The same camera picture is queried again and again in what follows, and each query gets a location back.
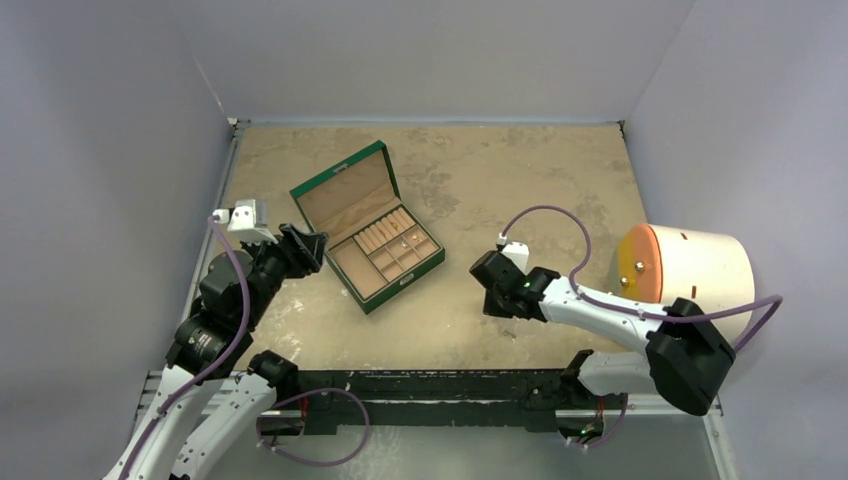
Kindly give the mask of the green jewelry box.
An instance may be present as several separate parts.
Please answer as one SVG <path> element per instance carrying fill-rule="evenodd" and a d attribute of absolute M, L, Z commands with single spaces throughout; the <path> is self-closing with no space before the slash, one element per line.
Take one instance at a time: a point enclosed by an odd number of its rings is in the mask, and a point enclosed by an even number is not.
<path fill-rule="evenodd" d="M 328 234 L 326 255 L 333 271 L 329 250 L 334 245 L 401 204 L 410 210 L 382 141 L 301 183 L 290 195 L 309 229 Z"/>

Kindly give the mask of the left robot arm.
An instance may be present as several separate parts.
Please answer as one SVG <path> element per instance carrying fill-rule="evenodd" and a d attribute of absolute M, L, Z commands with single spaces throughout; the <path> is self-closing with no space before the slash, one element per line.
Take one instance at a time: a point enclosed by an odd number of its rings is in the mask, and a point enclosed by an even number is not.
<path fill-rule="evenodd" d="M 156 397 L 109 479 L 166 479 L 209 400 L 252 344 L 252 333 L 289 279 L 321 270 L 329 241 L 282 224 L 279 234 L 233 248 L 215 218 L 210 230 L 224 252 L 209 265 L 198 296 L 167 351 Z"/>

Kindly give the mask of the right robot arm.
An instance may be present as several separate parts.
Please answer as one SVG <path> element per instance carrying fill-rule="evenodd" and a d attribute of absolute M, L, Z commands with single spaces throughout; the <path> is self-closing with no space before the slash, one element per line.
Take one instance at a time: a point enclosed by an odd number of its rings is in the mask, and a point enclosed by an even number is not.
<path fill-rule="evenodd" d="M 523 272 L 504 249 L 489 250 L 469 269 L 502 318 L 564 324 L 605 337 L 628 348 L 620 358 L 592 352 L 564 376 L 561 392 L 576 407 L 598 396 L 656 393 L 694 416 L 705 415 L 736 359 L 736 351 L 711 322 L 701 320 L 692 301 L 670 305 L 596 292 L 544 267 Z"/>

